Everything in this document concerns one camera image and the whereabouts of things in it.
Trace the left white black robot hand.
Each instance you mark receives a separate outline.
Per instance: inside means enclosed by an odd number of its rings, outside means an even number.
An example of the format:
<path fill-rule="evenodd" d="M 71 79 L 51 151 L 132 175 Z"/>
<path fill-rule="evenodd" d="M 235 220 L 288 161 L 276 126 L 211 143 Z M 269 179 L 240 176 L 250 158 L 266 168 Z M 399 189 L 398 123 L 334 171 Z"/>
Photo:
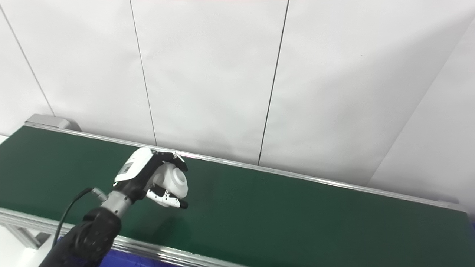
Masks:
<path fill-rule="evenodd" d="M 164 207 L 187 209 L 185 172 L 188 166 L 176 152 L 142 147 L 132 153 L 114 179 L 110 207 L 123 213 L 128 206 L 145 197 Z"/>

